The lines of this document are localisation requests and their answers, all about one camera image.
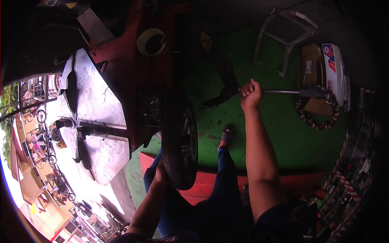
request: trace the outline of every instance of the hand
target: hand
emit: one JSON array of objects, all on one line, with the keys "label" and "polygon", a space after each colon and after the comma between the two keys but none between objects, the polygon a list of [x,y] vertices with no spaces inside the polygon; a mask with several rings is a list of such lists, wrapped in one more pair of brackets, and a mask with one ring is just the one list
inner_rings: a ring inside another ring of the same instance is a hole
[{"label": "hand", "polygon": [[240,99],[240,106],[244,112],[250,108],[256,108],[261,103],[263,89],[261,88],[261,85],[254,79],[251,79],[249,83],[240,87],[239,92],[242,94],[242,98]]},{"label": "hand", "polygon": [[168,175],[166,174],[162,159],[159,161],[159,163],[157,165],[157,170],[155,172],[154,181],[161,184],[161,185],[168,185],[169,184]]}]

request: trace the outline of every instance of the green floor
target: green floor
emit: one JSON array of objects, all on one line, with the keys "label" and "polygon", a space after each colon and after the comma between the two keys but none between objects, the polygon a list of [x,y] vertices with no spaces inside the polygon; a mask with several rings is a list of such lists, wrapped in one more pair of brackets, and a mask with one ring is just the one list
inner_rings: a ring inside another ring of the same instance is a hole
[{"label": "green floor", "polygon": [[[251,65],[256,34],[241,30],[221,37],[220,44],[234,66],[239,84],[254,78],[264,89],[296,89],[298,79],[298,52],[295,48],[289,59],[286,78],[278,74],[282,70],[285,47],[282,43],[264,36],[258,61]],[[199,166],[217,168],[216,148],[222,129],[227,124],[237,128],[236,138],[230,149],[239,170],[245,170],[244,114],[240,108],[240,96],[235,96],[215,109],[201,110],[200,103],[217,96],[223,87],[214,66],[206,61],[186,63],[186,79],[183,88],[193,102],[198,128]],[[346,134],[345,116],[341,112],[338,124],[329,131],[317,131],[305,124],[296,111],[294,97],[285,94],[265,95],[260,111],[277,154],[281,173],[305,169],[331,170],[339,156]],[[135,205],[144,198],[142,172],[138,152],[157,154],[161,146],[153,139],[148,148],[139,148],[126,165],[126,173]]]}]

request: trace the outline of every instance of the yellow warning label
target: yellow warning label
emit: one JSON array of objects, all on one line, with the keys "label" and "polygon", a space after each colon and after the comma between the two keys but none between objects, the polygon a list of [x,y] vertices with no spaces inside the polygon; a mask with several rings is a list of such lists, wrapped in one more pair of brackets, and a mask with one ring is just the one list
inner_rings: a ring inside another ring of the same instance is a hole
[{"label": "yellow warning label", "polygon": [[204,32],[201,33],[200,36],[200,43],[201,45],[209,51],[212,46],[212,39]]},{"label": "yellow warning label", "polygon": [[72,9],[72,8],[74,8],[74,6],[77,5],[77,3],[78,3],[78,2],[67,3],[67,4],[65,4],[65,5],[66,5],[66,7],[68,7],[69,9]]}]

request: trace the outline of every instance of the metal stool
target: metal stool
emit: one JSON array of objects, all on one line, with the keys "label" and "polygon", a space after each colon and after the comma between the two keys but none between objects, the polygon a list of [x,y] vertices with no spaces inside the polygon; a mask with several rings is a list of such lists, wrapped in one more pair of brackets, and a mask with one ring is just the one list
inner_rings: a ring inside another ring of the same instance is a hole
[{"label": "metal stool", "polygon": [[[268,35],[268,36],[285,44],[286,53],[285,53],[285,60],[284,60],[284,69],[282,70],[282,73],[280,72],[280,76],[285,78],[286,69],[288,67],[289,55],[290,55],[294,45],[307,39],[308,37],[310,37],[314,34],[318,34],[319,27],[312,20],[310,20],[307,16],[305,16],[304,14],[301,14],[299,12],[296,12],[294,10],[284,10],[284,11],[281,11],[279,13],[273,14],[276,11],[278,11],[278,9],[274,8],[273,11],[271,12],[271,15],[265,20],[265,22],[263,23],[263,25],[261,27],[261,31],[259,32],[259,35],[258,35],[257,45],[255,46],[255,53],[254,53],[254,58],[252,60],[252,64],[254,65],[256,63],[261,63],[261,62],[257,61],[259,44],[261,42],[262,35],[266,34],[266,35]],[[277,16],[277,14],[281,15],[282,17],[284,17],[286,19],[289,19],[293,23],[302,27],[306,32],[290,42],[288,42],[288,41],[286,41],[286,40],[284,40],[284,39],[282,39],[282,38],[280,38],[272,33],[267,32],[265,30],[265,28],[274,19],[274,17]]]}]

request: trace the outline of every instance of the blue jeans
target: blue jeans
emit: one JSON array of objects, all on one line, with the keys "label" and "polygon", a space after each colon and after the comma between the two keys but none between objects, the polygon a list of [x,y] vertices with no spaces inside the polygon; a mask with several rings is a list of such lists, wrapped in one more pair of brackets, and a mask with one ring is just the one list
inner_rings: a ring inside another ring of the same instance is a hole
[{"label": "blue jeans", "polygon": [[[223,234],[233,237],[233,232],[237,232],[241,226],[242,210],[237,170],[226,147],[220,147],[218,154],[219,165],[214,189],[205,202],[193,206],[172,186],[167,187],[157,227],[161,237],[173,236],[185,230],[194,230],[206,237],[215,232],[216,237]],[[145,172],[143,180],[146,193],[161,158],[160,151]]]}]

